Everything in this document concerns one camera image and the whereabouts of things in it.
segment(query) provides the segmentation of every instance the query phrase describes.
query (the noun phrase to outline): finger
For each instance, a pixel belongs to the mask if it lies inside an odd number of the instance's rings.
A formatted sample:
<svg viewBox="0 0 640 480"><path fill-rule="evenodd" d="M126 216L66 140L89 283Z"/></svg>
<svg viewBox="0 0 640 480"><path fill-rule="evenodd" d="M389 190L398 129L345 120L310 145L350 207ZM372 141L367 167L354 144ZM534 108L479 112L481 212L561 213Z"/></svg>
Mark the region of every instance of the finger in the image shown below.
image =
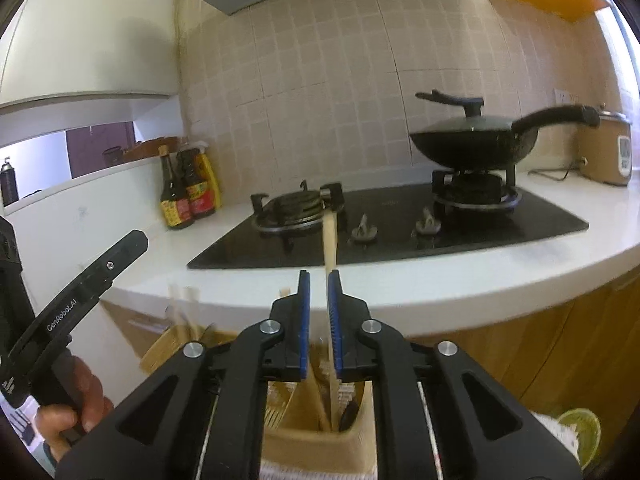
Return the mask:
<svg viewBox="0 0 640 480"><path fill-rule="evenodd" d="M104 411L102 412L102 416L107 416L109 413L113 411L113 402L108 397L104 398Z"/></svg>
<svg viewBox="0 0 640 480"><path fill-rule="evenodd" d="M49 444L53 458L58 462L69 451L68 442L60 435L76 425L78 416L69 406L52 404L38 408L35 425L45 442Z"/></svg>
<svg viewBox="0 0 640 480"><path fill-rule="evenodd" d="M76 388L84 394L91 387L91 378L93 374L81 358L74 356L74 361L74 379L76 382Z"/></svg>
<svg viewBox="0 0 640 480"><path fill-rule="evenodd" d="M102 383L92 375L87 391L82 393L82 427L85 431L91 431L104 415L104 394Z"/></svg>

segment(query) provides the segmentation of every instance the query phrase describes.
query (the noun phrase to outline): purple door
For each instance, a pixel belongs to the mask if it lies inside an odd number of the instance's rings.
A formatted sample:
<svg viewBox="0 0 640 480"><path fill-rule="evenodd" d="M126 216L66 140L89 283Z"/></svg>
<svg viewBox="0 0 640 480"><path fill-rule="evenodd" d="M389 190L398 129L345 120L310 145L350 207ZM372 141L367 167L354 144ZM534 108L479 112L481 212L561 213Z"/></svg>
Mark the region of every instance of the purple door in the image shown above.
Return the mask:
<svg viewBox="0 0 640 480"><path fill-rule="evenodd" d="M102 152L115 146L123 150L136 143L133 123L99 124L66 131L71 177L86 175L107 167Z"/></svg>

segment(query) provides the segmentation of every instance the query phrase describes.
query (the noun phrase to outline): black thermos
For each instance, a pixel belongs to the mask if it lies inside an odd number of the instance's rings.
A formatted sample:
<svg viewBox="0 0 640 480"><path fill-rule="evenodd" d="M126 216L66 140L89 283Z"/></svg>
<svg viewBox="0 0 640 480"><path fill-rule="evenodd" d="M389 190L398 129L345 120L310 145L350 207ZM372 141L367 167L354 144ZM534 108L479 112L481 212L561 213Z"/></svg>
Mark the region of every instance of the black thermos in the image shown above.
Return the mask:
<svg viewBox="0 0 640 480"><path fill-rule="evenodd" d="M15 181L15 170L9 164L9 157L5 158L0 169L0 192L2 203L7 206L18 200L18 184Z"/></svg>

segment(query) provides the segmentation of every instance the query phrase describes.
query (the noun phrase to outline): gas stove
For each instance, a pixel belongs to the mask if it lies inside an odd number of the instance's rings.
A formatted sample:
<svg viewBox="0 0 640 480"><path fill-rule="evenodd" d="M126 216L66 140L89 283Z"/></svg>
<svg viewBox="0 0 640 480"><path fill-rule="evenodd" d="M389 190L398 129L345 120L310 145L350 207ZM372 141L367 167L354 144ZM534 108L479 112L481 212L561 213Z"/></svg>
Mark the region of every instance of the gas stove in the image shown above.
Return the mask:
<svg viewBox="0 0 640 480"><path fill-rule="evenodd" d="M191 269L323 266L322 213L337 212L337 263L489 249L588 228L587 222L489 173L434 172L433 184L343 192L340 183L268 198L194 258Z"/></svg>

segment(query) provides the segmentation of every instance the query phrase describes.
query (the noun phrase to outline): white countertop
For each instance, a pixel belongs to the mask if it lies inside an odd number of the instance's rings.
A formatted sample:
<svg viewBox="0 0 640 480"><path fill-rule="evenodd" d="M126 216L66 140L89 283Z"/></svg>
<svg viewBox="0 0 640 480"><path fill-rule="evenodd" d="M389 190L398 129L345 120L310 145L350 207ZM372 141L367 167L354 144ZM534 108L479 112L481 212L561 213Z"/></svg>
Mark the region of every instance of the white countertop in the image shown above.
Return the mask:
<svg viewBox="0 0 640 480"><path fill-rule="evenodd" d="M405 335L481 326L570 300L640 265L640 182L611 187L570 175L564 182L519 174L518 185L586 220L589 229L490 250L339 266L346 294ZM150 234L149 250L103 298L163 317L169 284L192 286L198 322L238 331L267 317L299 269L191 270L186 264L251 214L223 207L180 232ZM312 336L326 326L324 269L311 273Z"/></svg>

